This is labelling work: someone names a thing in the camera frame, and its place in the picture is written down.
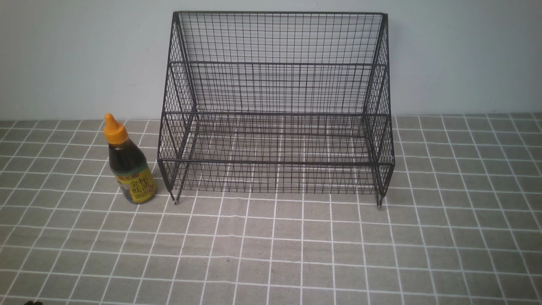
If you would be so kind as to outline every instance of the plastic bottle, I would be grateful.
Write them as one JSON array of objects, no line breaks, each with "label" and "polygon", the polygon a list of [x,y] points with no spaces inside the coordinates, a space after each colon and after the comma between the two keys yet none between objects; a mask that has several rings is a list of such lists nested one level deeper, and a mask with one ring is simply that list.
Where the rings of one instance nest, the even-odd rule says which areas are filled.
[{"label": "plastic bottle", "polygon": [[105,115],[104,135],[109,144],[109,166],[117,177],[124,197],[133,204],[144,204],[156,194],[147,158],[130,140],[126,128],[111,113]]}]

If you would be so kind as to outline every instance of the bottle label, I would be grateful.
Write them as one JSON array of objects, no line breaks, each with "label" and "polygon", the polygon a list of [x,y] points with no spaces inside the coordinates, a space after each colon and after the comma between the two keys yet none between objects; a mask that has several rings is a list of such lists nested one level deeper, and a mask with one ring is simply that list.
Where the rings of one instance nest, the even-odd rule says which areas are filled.
[{"label": "bottle label", "polygon": [[128,201],[137,204],[146,201],[156,193],[156,184],[148,165],[128,174],[116,174],[120,189]]}]

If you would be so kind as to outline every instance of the yellow bottle cap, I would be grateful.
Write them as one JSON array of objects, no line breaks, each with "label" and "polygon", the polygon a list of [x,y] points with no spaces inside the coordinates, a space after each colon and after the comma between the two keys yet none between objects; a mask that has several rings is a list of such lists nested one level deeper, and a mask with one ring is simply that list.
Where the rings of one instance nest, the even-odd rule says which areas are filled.
[{"label": "yellow bottle cap", "polygon": [[107,113],[104,116],[105,127],[104,135],[105,140],[109,144],[120,144],[128,140],[128,132],[122,123],[117,122],[111,113]]}]

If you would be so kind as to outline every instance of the black metal wire rack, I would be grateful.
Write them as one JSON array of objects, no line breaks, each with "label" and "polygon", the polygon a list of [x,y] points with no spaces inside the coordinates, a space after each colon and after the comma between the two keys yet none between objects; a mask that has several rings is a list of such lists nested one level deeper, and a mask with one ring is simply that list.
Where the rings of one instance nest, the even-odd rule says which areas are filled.
[{"label": "black metal wire rack", "polygon": [[381,205],[395,166],[389,86],[386,14],[175,12],[158,143],[167,190],[176,202],[202,189]]}]

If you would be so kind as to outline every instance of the gray wall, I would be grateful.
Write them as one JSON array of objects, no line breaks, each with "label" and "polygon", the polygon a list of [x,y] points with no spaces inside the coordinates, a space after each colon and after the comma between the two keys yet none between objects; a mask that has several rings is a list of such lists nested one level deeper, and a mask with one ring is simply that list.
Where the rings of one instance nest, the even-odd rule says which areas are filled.
[{"label": "gray wall", "polygon": [[542,111],[540,0],[0,0],[0,119],[158,118],[174,10],[387,12],[394,114]]}]

